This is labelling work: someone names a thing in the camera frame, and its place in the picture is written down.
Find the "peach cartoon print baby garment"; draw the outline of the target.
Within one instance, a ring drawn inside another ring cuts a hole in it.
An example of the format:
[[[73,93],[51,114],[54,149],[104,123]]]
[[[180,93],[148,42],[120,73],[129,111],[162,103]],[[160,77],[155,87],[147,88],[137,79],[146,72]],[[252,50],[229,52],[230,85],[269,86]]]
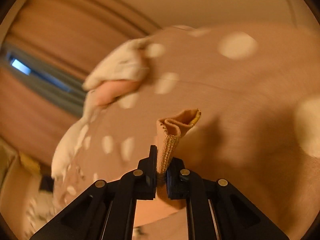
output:
[[[185,207],[185,200],[169,199],[165,175],[180,140],[197,124],[200,117],[199,109],[187,109],[176,116],[157,120],[156,197],[154,200],[137,202],[135,228],[166,218]]]

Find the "pink folded cloth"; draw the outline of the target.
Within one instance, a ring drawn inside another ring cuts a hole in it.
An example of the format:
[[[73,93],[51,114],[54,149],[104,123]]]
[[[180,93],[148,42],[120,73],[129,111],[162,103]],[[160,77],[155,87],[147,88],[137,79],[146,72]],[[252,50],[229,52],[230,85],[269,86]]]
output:
[[[98,106],[108,105],[120,96],[134,92],[139,88],[141,81],[113,80],[106,81],[96,89],[95,101]]]

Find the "mauve polka dot bedspread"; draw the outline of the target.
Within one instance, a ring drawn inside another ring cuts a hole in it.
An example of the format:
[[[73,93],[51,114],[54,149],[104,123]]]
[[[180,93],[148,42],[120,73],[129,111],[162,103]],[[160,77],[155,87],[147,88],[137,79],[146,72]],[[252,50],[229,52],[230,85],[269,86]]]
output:
[[[97,179],[137,167],[162,128],[208,180],[228,180],[290,239],[319,212],[319,38],[274,24],[171,27],[148,81],[93,116],[54,202],[63,209]]]

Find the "pink pleated curtain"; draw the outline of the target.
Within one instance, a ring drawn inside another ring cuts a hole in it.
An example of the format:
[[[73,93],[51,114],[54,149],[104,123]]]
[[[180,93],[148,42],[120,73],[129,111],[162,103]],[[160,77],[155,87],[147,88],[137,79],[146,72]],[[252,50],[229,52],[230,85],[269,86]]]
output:
[[[27,0],[10,26],[3,52],[30,67],[80,84],[114,48],[158,25],[118,0]],[[1,137],[49,165],[80,115],[83,93],[66,93],[1,61]]]

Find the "cream folded cloth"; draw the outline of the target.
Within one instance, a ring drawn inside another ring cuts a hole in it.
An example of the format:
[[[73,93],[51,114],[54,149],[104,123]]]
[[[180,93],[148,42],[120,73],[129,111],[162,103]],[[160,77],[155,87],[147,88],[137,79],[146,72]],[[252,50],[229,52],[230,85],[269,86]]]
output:
[[[141,49],[148,45],[146,38],[128,40],[110,52],[86,77],[82,88],[89,91],[97,88],[104,81],[142,81],[149,72],[143,62]]]

